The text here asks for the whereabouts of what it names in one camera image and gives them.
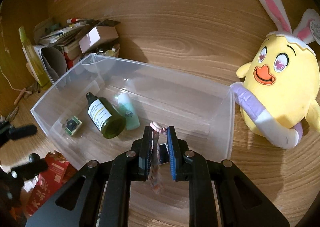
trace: green bottle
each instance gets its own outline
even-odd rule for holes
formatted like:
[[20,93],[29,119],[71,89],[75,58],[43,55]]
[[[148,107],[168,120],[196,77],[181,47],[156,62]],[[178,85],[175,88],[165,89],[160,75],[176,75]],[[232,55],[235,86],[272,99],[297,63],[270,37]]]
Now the green bottle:
[[117,137],[126,125],[125,117],[103,97],[97,97],[92,93],[86,94],[88,100],[88,114],[96,127],[106,139]]

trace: plush toy eye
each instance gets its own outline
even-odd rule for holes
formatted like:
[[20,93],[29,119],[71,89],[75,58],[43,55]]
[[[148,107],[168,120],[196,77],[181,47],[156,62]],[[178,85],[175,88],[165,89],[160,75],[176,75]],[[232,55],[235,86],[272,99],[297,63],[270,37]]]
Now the plush toy eye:
[[289,57],[286,53],[280,53],[277,55],[274,69],[276,72],[281,72],[283,69],[285,69],[286,66],[289,64]]
[[259,55],[259,60],[258,62],[261,63],[264,58],[266,57],[266,54],[267,54],[267,47],[264,47],[261,52],[260,52],[260,55]]

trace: plush toy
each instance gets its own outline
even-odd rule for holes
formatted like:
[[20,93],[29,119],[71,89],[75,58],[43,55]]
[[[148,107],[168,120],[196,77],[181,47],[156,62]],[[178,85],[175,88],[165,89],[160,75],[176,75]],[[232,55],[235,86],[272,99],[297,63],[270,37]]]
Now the plush toy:
[[292,32],[281,0],[259,1],[278,31],[269,33],[253,61],[237,70],[237,77],[245,80],[232,84],[231,89],[250,130],[289,149],[302,137],[300,121],[304,117],[320,131],[320,107],[315,100],[319,66],[307,45],[315,41],[310,22],[320,22],[320,17],[307,9]]

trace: white bottle cap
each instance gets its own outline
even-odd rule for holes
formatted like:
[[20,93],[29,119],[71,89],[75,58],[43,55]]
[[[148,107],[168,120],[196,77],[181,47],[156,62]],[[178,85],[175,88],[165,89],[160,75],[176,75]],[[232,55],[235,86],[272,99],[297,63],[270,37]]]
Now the white bottle cap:
[[127,93],[119,94],[118,96],[118,105],[124,105],[131,103],[131,99]]

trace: orange beak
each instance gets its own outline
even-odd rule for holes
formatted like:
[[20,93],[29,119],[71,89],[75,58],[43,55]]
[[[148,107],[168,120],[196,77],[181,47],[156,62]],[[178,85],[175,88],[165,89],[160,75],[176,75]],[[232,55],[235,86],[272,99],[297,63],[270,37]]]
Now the orange beak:
[[263,65],[262,67],[256,66],[253,76],[258,83],[263,85],[272,85],[276,81],[274,75],[270,74],[268,65]]

